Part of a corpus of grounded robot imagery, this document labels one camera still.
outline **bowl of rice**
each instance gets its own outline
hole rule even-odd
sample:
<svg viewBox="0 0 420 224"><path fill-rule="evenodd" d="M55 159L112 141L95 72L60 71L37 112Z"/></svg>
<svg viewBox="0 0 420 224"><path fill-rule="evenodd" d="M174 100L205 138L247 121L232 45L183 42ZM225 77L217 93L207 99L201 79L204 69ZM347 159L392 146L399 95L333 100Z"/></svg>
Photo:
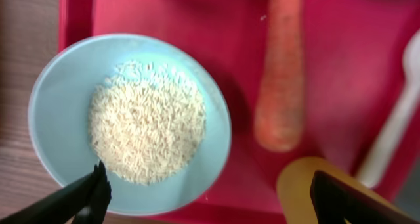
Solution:
<svg viewBox="0 0 420 224"><path fill-rule="evenodd" d="M155 215L202 195L221 173L232 128L225 99L192 57L133 34L84 39L54 57L31 94L35 151L66 186L104 162L109 212Z"/></svg>

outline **orange carrot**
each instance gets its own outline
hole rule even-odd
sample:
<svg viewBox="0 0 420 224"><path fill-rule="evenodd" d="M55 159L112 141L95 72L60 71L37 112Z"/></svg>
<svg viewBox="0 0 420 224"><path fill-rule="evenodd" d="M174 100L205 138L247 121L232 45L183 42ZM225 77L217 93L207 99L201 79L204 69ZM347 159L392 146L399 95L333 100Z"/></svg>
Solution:
<svg viewBox="0 0 420 224"><path fill-rule="evenodd" d="M301 0L269 0L268 38L254 132L261 146L286 152L304 126Z"/></svg>

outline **spoon handle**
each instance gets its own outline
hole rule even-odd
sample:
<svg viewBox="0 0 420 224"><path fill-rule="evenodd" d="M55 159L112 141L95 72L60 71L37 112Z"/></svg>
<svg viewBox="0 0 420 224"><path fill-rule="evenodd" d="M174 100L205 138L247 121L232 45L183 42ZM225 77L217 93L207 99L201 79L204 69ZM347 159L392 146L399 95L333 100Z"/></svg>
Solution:
<svg viewBox="0 0 420 224"><path fill-rule="evenodd" d="M373 188L381 181L417 108L419 95L420 85L407 84L404 87L391 115L356 175L365 186Z"/></svg>

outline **bowl rim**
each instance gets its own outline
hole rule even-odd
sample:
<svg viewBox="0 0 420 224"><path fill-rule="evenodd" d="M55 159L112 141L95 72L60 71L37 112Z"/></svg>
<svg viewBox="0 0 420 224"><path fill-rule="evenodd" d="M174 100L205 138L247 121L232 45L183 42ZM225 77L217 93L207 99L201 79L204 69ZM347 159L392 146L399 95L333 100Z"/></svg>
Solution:
<svg viewBox="0 0 420 224"><path fill-rule="evenodd" d="M61 186L64 187L66 185L69 184L65 184L61 181L58 180L58 178L56 177L56 175L53 172L53 166L49 163L47 157L45 156L44 152L42 151L41 146L39 145L39 139L38 136L35 132L35 101L36 98L38 96L38 92L39 92L39 88L42 85L44 79L47 77L48 73L54 68L54 66L56 65L56 63L63 57L65 57L66 55L70 54L72 51L76 50L77 48L81 47L82 45L88 45L90 43L96 42L96 41L103 41L103 40L107 40L107 39L115 39L115 38L135 38L135 39L148 39L148 40L152 40L164 45L168 45L169 47L174 48L176 51L180 52L181 54L183 54L184 56L187 56L190 60L192 60L195 64L197 64L198 66L201 66L201 69L203 70L203 73L205 75L207 75L207 77L209 78L209 80L211 80L214 85L216 86L217 92L219 93L219 95L222 98L222 106L226 112L227 118L228 118L228 150L227 150L227 154L226 154L226 158L223 161L223 165L219 171L219 174L215 177L215 179L210 182L208 184L208 186L204 189L204 191L194 197L191 198L190 200L187 200L186 202L181 203L180 206L178 206L175 209L172 210L158 210L156 212L150 212L150 213L134 213L134 212L121 212L121 210L119 211L115 211L115 210L110 210L109 208L107 209L107 212L109 213L114 213L114 214L119 214L119 215L125 215L125 216L133 216L133 217L140 217L140 216L151 216L151 215L159 215L159 214L164 214L164 213L170 213L173 212L175 210L179 210L189 204L191 204L193 201L197 200L200 196L202 196L204 193L206 193L215 183L216 181L219 179L219 177L221 176L222 172L224 171L227 163L228 163L228 159L230 157L230 153L232 150L232 119L230 117L230 112L229 112L229 108L226 102L226 99L224 98L224 95L220 89L220 87L217 85L216 81L213 79L213 77L210 75L210 73L198 62L196 61L192 56L190 56L189 54L185 53L183 50L179 49L178 47L167 43L165 41L162 41L160 39L156 39L154 37L149 37L146 35L140 35L140 34L126 34L126 33L115 33L115 34L102 34L102 35L95 35L95 36L91 36L85 39L82 39L81 41L78 41L76 43L71 44L70 46L66 47L63 51L59 52L56 56L54 56L49 62L48 64L44 67L44 69L42 69L41 73L38 75L38 78L36 79L32 90L31 90L31 95L30 95L30 99L29 99L29 104L28 104L28 130L29 130L29 135L30 135L30 139L31 139L31 144L33 149L35 150L35 153L37 154L37 157L39 159L39 161L41 162L42 166L44 167L45 170L47 170L48 174Z"/></svg>

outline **wood grain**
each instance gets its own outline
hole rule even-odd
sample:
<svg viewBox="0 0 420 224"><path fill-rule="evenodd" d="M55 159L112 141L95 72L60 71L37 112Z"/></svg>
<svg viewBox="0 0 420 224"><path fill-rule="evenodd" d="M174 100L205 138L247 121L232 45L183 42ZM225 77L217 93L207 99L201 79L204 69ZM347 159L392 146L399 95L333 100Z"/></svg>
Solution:
<svg viewBox="0 0 420 224"><path fill-rule="evenodd" d="M56 54L58 0L0 0L0 219L59 189L28 134L33 84ZM157 223L107 215L104 223Z"/></svg>

